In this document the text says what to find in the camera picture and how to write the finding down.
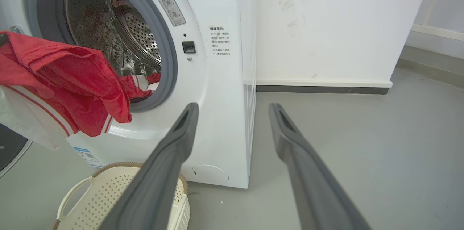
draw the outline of wall stain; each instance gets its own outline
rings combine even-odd
[[[297,25],[298,25],[298,19],[289,22],[289,24],[287,24],[287,27],[291,28],[291,27],[294,27],[294,26],[297,26]]]
[[[295,0],[281,0],[281,1],[279,1],[279,6],[280,6],[280,9],[282,9],[282,12],[288,11],[290,8],[294,7],[295,4],[296,4]]]

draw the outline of laundry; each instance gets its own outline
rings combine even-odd
[[[152,75],[148,76],[146,80],[149,83],[147,89],[154,91],[158,88],[158,85],[160,84],[161,73],[153,73]]]
[[[142,75],[119,78],[99,50],[13,32],[0,36],[7,39],[0,46],[0,123],[50,149],[59,146],[57,128],[64,137],[97,136],[112,119],[131,121],[130,98],[152,93]],[[23,108],[18,95],[27,99]]]

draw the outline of white washing machine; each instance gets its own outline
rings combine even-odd
[[[100,136],[67,139],[94,158],[86,158],[89,164],[144,162],[184,107],[197,102],[194,149],[181,173],[189,181],[247,188],[255,2],[0,0],[0,29],[102,50],[120,75],[161,72],[156,91],[131,104],[131,123],[112,121]]]

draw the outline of white wall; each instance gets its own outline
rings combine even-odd
[[[390,87],[422,0],[258,0],[257,83]]]
[[[464,59],[464,0],[424,0],[414,23],[407,45]]]

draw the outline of red clothing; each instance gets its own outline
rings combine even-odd
[[[50,104],[73,128],[101,133],[110,114],[130,122],[131,106],[121,79],[99,50],[13,32],[0,47],[0,85],[19,85]]]
[[[148,80],[148,84],[159,83],[161,80],[161,73],[153,73],[152,75],[146,78]]]
[[[137,79],[137,75],[129,75],[129,76],[123,76],[121,77],[121,83],[123,84],[123,88],[126,91],[127,95],[129,96],[130,99],[133,98],[146,98],[150,95],[152,95],[151,90],[146,90],[146,88],[141,89],[140,83],[137,82],[137,84],[134,82],[134,79]]]

